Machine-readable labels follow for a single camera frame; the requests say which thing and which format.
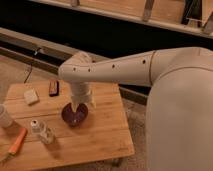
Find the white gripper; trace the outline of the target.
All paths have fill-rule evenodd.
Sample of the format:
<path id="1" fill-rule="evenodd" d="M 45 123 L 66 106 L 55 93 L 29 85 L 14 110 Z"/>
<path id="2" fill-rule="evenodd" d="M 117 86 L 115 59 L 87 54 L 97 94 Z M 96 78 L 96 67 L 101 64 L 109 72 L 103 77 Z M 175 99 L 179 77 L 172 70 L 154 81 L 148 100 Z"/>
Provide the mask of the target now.
<path id="1" fill-rule="evenodd" d="M 72 107 L 76 109 L 81 103 L 89 104 L 92 107 L 95 106 L 95 101 L 93 98 L 93 92 L 89 83 L 71 83 L 71 99 Z"/>

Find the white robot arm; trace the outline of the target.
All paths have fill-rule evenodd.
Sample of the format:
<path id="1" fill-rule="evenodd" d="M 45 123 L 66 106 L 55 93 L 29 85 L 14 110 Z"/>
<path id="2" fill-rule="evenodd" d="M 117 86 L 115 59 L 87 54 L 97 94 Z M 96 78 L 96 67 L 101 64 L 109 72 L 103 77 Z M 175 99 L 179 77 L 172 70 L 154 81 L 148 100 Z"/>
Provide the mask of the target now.
<path id="1" fill-rule="evenodd" d="M 91 100 L 91 82 L 146 86 L 148 171 L 213 171 L 213 50 L 182 47 L 93 62 L 78 52 L 59 77 L 72 100 Z"/>

